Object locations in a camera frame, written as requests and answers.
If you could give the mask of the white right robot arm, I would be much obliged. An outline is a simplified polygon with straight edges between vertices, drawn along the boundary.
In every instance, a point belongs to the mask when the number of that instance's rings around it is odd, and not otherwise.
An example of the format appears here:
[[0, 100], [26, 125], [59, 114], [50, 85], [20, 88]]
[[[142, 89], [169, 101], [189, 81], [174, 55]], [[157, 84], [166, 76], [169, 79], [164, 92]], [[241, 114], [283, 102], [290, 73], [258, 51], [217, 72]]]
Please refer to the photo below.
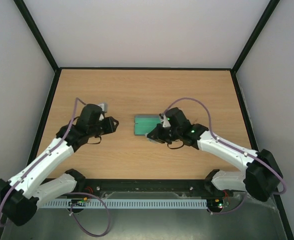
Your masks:
[[254, 199], [266, 202], [275, 193], [282, 176], [270, 151], [256, 151], [232, 143], [204, 125], [192, 124], [177, 107], [167, 110], [159, 118], [160, 123], [147, 133], [148, 139], [167, 145], [181, 141], [183, 146], [208, 152], [239, 170], [215, 172], [205, 183], [209, 195], [216, 196], [222, 190], [246, 191]]

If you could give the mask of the light blue cleaning cloth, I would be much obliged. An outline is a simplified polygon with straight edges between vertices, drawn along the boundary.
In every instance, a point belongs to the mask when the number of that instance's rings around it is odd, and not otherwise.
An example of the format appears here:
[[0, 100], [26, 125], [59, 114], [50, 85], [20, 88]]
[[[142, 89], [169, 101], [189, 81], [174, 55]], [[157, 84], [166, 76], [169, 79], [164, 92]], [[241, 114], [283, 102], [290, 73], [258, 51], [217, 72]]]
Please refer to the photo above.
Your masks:
[[154, 139], [154, 138], [148, 138], [148, 140], [150, 141], [150, 142], [152, 142], [152, 143], [155, 143], [155, 144], [159, 144], [160, 142], [159, 142], [159, 140], [156, 138], [156, 139]]

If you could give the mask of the grey green glasses case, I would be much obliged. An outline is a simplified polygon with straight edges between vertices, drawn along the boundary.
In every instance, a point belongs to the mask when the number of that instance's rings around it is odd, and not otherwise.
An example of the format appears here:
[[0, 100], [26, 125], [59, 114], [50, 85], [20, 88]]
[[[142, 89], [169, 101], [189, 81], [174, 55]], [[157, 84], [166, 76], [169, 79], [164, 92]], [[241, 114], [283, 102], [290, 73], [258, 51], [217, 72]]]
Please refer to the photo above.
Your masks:
[[146, 136], [161, 120], [157, 114], [138, 114], [134, 116], [134, 135]]

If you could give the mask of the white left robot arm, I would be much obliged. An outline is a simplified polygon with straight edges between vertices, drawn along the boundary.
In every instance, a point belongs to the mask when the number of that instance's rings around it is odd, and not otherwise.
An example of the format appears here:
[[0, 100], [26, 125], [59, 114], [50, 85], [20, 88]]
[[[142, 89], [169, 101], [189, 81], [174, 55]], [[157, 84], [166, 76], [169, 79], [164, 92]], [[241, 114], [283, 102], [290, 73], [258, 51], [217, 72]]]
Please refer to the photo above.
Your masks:
[[86, 178], [75, 169], [69, 169], [47, 183], [44, 180], [90, 138], [100, 139], [102, 135], [116, 131], [119, 122], [105, 116], [107, 108], [105, 102], [85, 105], [80, 115], [73, 115], [49, 146], [25, 169], [7, 181], [0, 179], [0, 213], [20, 227], [47, 202], [68, 193], [81, 192]]

